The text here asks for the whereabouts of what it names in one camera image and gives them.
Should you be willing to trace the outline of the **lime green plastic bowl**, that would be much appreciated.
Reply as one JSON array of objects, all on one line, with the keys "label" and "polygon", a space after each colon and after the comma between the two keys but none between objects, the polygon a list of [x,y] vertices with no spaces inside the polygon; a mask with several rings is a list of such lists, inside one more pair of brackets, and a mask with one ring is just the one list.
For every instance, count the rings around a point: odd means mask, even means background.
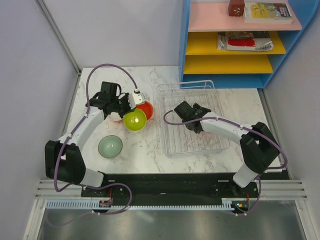
[{"label": "lime green plastic bowl", "polygon": [[146,126],[147,117],[141,109],[136,108],[134,111],[124,115],[123,123],[128,130],[138,132]]}]

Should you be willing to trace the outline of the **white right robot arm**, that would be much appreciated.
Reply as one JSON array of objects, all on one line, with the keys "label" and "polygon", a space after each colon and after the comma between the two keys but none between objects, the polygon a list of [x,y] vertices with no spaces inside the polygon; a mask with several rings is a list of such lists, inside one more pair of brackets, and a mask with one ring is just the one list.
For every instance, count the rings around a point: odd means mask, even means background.
[{"label": "white right robot arm", "polygon": [[235,197],[242,196],[247,191],[247,185],[264,173],[280,154],[275,147],[277,142],[274,136],[262,122],[241,125],[197,103],[190,105],[186,101],[182,101],[173,111],[188,130],[196,134],[218,134],[240,146],[244,163],[229,184],[229,191]]}]

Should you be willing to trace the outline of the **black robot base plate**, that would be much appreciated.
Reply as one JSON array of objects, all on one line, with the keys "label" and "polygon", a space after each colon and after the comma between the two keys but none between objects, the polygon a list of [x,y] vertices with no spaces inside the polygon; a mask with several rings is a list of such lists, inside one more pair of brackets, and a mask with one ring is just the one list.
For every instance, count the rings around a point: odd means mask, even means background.
[{"label": "black robot base plate", "polygon": [[232,173],[105,174],[102,190],[86,188],[81,197],[111,197],[117,203],[214,204],[226,199],[254,199],[258,186],[241,188]]}]

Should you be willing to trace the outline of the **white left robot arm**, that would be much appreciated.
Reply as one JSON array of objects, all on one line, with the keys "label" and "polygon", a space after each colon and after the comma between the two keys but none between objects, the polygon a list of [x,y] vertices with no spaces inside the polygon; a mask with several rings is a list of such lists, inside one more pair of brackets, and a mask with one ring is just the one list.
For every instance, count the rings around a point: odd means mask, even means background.
[{"label": "white left robot arm", "polygon": [[99,197],[109,193],[110,185],[103,180],[104,174],[86,167],[82,149],[108,115],[117,113],[123,117],[135,109],[133,94],[122,92],[117,95],[120,89],[117,83],[102,82],[100,91],[87,99],[84,113],[71,132],[46,143],[45,174],[54,180],[56,191],[62,191],[57,185],[57,181],[62,181],[69,185],[91,186]]}]

